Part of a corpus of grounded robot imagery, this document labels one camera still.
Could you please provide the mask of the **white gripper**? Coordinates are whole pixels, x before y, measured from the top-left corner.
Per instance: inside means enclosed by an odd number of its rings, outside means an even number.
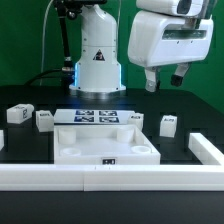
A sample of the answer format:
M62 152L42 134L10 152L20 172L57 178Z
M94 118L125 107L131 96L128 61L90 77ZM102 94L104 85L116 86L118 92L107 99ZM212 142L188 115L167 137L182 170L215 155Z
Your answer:
M139 11L133 21L129 45L129 60L145 69L145 89L155 92L160 85L159 68L178 64L171 84L179 87L191 64L204 60L213 34L213 20L202 20L197 29L185 28L186 20L152 12Z

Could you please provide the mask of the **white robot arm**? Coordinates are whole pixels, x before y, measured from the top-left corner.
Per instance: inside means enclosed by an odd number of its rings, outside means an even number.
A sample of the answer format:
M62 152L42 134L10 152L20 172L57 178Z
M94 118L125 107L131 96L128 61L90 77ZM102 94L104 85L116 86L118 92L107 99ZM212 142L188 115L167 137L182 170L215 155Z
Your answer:
M180 86L191 63L206 58L213 34L212 10L218 0L136 0L128 58L145 69L149 92L158 89L159 70L177 66L171 84ZM118 25L97 4L82 8L81 58L70 92L105 99L124 93L117 61Z

